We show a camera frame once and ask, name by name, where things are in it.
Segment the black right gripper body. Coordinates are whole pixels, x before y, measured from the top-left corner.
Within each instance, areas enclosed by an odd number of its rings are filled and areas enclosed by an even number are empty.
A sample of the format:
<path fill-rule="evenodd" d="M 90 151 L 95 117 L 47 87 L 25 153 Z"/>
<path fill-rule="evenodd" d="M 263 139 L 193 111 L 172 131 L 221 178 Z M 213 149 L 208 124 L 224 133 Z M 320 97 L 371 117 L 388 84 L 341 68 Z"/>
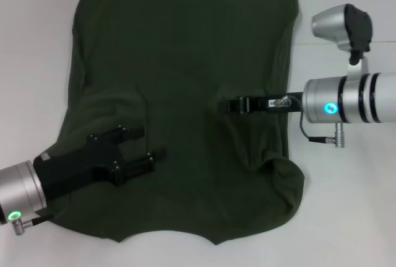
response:
<path fill-rule="evenodd" d="M 276 107 L 273 102 L 279 100 L 284 96 L 288 96 L 291 104 L 287 106 Z M 268 96 L 253 96 L 249 98 L 249 110 L 253 112 L 266 112 L 266 113 L 294 113 L 301 112 L 302 106 L 302 92 L 292 92 L 287 94 L 276 94 Z"/>

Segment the dark green shirt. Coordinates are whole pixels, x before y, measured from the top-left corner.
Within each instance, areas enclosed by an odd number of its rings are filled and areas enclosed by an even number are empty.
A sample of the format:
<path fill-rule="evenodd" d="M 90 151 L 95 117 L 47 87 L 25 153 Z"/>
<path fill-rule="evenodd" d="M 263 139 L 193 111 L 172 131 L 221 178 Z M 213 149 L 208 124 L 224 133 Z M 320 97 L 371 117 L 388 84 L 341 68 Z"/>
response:
<path fill-rule="evenodd" d="M 275 229 L 298 211 L 304 174 L 286 114 L 226 114 L 239 96 L 286 92 L 298 0 L 80 0 L 72 26 L 60 155 L 124 126 L 128 159 L 166 151 L 154 172 L 49 202 L 60 227 L 121 242 L 171 230 L 214 244 Z"/>

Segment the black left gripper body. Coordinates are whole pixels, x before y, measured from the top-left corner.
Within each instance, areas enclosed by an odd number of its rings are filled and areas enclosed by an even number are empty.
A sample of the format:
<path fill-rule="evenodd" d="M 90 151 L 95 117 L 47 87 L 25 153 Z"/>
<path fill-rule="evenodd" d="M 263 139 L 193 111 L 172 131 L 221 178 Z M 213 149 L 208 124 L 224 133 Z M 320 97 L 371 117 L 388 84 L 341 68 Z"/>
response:
<path fill-rule="evenodd" d="M 41 183 L 47 201 L 68 195 L 96 182 L 121 181 L 120 166 L 123 164 L 118 145 L 120 139 L 91 136 L 80 149 L 63 155 L 41 155 L 33 160 L 33 168 Z"/>

